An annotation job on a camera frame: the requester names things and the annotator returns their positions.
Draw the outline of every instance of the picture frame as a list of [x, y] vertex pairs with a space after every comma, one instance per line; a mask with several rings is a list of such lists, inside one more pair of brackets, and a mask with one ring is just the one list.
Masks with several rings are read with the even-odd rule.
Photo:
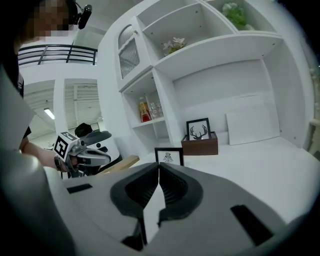
[[155, 161], [159, 163], [185, 166], [184, 149], [182, 147], [155, 147]]
[[[198, 127], [194, 129], [195, 125], [193, 126], [191, 125], [196, 123], [199, 123], [199, 124], [198, 124]], [[212, 138], [209, 118], [202, 118], [202, 119], [191, 120], [186, 122], [186, 131], [187, 131], [188, 141], [199, 141], [199, 140], [206, 140], [206, 139]]]

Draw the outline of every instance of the person's hand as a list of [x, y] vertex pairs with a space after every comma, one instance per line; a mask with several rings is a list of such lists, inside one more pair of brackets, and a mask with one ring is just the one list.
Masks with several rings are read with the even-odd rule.
[[[70, 160], [71, 160], [72, 166], [76, 166], [78, 164], [77, 158], [75, 156], [70, 156]], [[63, 161], [61, 161], [61, 159], [60, 159], [60, 165], [61, 165], [62, 171], [69, 172], [66, 164]]]

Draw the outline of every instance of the deer antler picture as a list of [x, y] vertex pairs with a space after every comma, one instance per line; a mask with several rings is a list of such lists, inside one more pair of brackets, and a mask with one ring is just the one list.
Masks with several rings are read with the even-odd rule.
[[194, 126], [192, 126], [192, 127], [190, 128], [190, 135], [193, 136], [193, 138], [194, 138], [195, 140], [201, 140], [203, 136], [205, 136], [205, 135], [208, 134], [208, 129], [207, 129], [207, 127], [205, 127], [204, 125], [202, 125], [202, 128], [203, 128], [203, 132], [204, 132], [204, 133], [202, 134], [201, 132], [199, 132], [200, 135], [198, 136], [197, 133], [194, 134], [194, 132], [195, 132], [195, 131], [194, 131]]

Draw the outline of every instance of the ceiling light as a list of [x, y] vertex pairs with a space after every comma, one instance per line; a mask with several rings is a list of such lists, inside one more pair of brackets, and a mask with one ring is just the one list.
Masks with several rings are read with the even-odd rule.
[[51, 117], [51, 119], [55, 119], [55, 116], [54, 116], [54, 114], [52, 114], [52, 112], [50, 111], [50, 109], [49, 108], [45, 108], [44, 109], [44, 112], [49, 116], [49, 117]]

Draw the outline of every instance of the ceiling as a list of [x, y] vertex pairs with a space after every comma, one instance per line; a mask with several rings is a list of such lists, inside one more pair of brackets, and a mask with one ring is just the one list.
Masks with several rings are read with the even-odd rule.
[[[34, 111], [29, 139], [55, 133], [55, 121], [45, 112], [49, 108], [53, 114], [54, 81], [37, 83], [37, 86], [24, 87], [24, 100]], [[98, 87], [94, 83], [76, 83], [65, 85], [65, 115], [69, 129], [81, 123], [93, 124], [101, 120]]]
[[74, 45], [97, 49], [109, 27], [142, 0], [77, 0], [84, 8], [92, 5], [92, 14], [84, 29], [78, 29]]

